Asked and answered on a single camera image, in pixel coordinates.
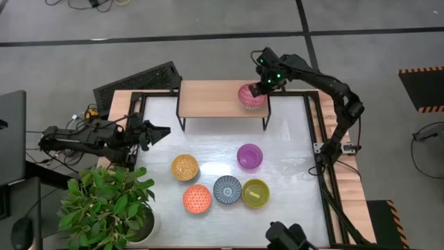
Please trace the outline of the ceramic bowl with pink inside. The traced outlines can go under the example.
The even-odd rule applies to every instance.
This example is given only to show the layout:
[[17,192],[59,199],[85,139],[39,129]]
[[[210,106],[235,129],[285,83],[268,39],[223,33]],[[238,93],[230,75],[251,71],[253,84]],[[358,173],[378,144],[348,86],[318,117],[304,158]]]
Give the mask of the ceramic bowl with pink inside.
[[238,99],[247,108],[258,108],[266,102],[266,95],[254,97],[249,89],[249,84],[242,85],[237,93]]

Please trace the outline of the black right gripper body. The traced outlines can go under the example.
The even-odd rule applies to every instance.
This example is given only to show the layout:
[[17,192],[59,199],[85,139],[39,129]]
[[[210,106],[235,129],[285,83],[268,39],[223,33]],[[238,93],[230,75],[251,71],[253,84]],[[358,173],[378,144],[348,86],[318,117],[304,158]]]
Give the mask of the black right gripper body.
[[275,90],[286,91],[287,70],[281,65],[279,57],[270,47],[265,47],[256,59],[256,72],[260,83],[268,85],[269,94]]

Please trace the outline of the wooden shelf with black legs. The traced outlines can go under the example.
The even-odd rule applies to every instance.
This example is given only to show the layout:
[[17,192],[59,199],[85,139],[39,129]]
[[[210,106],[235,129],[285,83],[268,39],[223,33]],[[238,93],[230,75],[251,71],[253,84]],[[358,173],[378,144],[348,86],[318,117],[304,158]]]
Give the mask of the wooden shelf with black legs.
[[266,130],[271,116],[270,98],[256,108],[245,107],[238,98],[245,80],[182,81],[178,87],[176,117],[185,130],[188,118],[261,118]]

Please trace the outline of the black metal table frame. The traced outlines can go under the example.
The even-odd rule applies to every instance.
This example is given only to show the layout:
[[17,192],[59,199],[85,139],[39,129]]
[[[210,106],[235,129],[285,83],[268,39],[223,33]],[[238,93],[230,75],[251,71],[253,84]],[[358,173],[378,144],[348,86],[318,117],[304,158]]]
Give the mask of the black metal table frame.
[[[264,130],[261,118],[188,118],[183,131],[176,117],[176,93],[135,91],[114,100],[125,115],[141,113],[144,120],[171,128],[171,133],[148,151],[137,153],[136,164],[155,181],[154,212],[162,220],[160,232],[143,241],[145,247],[262,248],[271,222],[302,226],[317,247],[359,249],[370,246],[345,216],[336,197],[336,182],[321,164],[313,143],[325,139],[319,124],[319,95],[315,91],[275,94]],[[246,169],[237,160],[244,144],[263,152],[259,167]],[[190,154],[199,171],[191,181],[171,173],[173,159]],[[201,214],[187,212],[182,195],[191,185],[212,189],[221,176],[241,184],[257,178],[271,196],[262,208],[251,208],[239,199],[233,204],[212,201]]]

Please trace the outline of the white plant pot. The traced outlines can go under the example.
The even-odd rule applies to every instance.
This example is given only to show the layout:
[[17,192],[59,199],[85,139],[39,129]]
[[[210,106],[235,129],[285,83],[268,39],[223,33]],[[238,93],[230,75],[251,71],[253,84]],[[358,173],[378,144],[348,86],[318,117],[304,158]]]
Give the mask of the white plant pot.
[[129,239],[131,243],[141,243],[152,238],[160,229],[160,216],[148,207],[143,209],[142,221],[144,225],[135,231],[135,235]]

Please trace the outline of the black hazard-striped floor mat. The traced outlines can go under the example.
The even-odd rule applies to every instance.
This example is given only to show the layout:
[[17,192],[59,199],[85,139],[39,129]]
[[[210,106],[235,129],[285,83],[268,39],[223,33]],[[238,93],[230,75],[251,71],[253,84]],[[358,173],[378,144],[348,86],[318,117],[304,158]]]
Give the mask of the black hazard-striped floor mat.
[[400,69],[398,76],[419,113],[444,113],[444,66]]
[[377,243],[385,247],[410,249],[395,204],[391,200],[366,203]]

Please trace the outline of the dark grey monitor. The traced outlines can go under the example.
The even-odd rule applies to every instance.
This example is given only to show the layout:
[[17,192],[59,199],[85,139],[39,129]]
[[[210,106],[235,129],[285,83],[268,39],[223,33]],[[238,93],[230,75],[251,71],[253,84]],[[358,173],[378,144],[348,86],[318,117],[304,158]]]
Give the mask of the dark grey monitor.
[[25,177],[26,92],[0,95],[0,186]]

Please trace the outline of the purple plastic bowl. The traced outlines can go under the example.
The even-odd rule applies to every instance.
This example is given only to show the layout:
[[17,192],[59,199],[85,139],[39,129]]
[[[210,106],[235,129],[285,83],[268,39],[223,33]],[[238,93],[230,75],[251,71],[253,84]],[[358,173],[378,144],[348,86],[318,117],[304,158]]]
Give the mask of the purple plastic bowl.
[[239,164],[246,169],[259,167],[263,161],[263,152],[255,144],[244,144],[237,151]]

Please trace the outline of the ceramic bowl with blue inside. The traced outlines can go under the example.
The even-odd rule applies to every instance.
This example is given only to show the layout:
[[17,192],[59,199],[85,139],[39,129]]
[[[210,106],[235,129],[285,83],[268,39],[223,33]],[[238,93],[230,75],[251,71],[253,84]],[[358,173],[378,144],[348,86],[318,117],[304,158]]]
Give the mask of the ceramic bowl with blue inside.
[[233,204],[241,197],[242,186],[233,176],[221,176],[213,186],[213,194],[217,201],[223,204]]

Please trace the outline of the olive green bowl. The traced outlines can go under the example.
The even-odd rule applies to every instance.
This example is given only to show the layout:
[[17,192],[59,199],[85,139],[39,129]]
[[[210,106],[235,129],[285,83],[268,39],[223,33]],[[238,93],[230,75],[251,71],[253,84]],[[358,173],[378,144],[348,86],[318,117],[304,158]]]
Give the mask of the olive green bowl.
[[262,208],[270,199],[270,189],[261,179],[253,178],[246,181],[242,187],[241,197],[251,208]]

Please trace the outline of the ceramic bowl with yellow inside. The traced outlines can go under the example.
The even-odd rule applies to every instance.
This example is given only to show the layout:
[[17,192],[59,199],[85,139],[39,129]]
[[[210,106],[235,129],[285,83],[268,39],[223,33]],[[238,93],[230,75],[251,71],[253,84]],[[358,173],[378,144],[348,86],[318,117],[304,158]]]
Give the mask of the ceramic bowl with yellow inside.
[[177,156],[171,164],[171,172],[179,181],[190,181],[199,171],[198,161],[189,154]]

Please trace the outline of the black device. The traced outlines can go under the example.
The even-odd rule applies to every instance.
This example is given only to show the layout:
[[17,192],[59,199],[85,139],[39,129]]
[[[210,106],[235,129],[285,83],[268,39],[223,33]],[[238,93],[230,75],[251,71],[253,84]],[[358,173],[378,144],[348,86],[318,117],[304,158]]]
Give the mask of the black device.
[[318,250],[307,240],[299,224],[287,228],[282,222],[271,222],[265,237],[269,241],[268,250]]

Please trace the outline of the black computer mouse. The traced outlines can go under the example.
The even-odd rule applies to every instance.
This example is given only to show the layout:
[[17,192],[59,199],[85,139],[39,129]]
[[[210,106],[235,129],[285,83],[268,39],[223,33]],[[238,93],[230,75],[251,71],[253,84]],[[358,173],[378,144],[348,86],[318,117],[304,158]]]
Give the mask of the black computer mouse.
[[18,219],[12,226],[10,234],[14,250],[28,250],[33,244],[33,222],[27,217]]

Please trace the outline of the ceramic bowl with orange inside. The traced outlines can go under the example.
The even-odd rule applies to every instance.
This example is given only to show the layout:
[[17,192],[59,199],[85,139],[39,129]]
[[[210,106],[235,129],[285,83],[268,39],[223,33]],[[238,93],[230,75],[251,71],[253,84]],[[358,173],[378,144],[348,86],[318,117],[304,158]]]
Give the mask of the ceramic bowl with orange inside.
[[204,185],[191,185],[182,196],[182,204],[187,212],[201,214],[211,206],[212,196]]

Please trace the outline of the black side desk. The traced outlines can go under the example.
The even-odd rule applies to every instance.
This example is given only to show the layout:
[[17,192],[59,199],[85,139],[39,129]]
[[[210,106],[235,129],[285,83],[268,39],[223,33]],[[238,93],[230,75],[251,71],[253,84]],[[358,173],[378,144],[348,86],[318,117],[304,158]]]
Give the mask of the black side desk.
[[12,226],[22,217],[29,218],[33,225],[32,245],[29,250],[43,250],[40,195],[38,177],[10,186],[10,216],[0,220],[0,250],[14,250],[10,241]]

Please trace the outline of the green leafy plant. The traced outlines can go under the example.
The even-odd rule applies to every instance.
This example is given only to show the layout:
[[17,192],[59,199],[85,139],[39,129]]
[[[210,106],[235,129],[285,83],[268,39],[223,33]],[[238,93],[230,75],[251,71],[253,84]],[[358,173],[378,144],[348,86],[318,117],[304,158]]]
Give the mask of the green leafy plant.
[[124,250],[155,200],[154,180],[139,180],[145,174],[144,167],[93,167],[68,180],[58,225],[68,250]]

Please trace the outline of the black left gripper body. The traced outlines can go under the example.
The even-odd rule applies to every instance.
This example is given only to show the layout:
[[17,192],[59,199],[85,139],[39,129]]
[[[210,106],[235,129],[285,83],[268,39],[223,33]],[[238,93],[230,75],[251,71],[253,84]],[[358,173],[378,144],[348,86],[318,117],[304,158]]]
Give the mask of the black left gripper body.
[[147,134],[150,137],[151,141],[151,134],[148,129],[148,120],[143,121],[139,114],[132,114],[130,116],[130,135],[133,142],[137,143],[138,145],[139,145],[139,136],[141,133]]

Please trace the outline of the black perforated panel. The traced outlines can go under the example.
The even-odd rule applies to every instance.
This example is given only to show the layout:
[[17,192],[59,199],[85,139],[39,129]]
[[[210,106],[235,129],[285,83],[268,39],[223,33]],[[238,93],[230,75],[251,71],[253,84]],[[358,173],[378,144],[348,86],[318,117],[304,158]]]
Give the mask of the black perforated panel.
[[107,85],[93,89],[96,105],[101,117],[107,118],[116,90],[173,90],[178,89],[182,81],[173,61],[169,61],[127,76]]

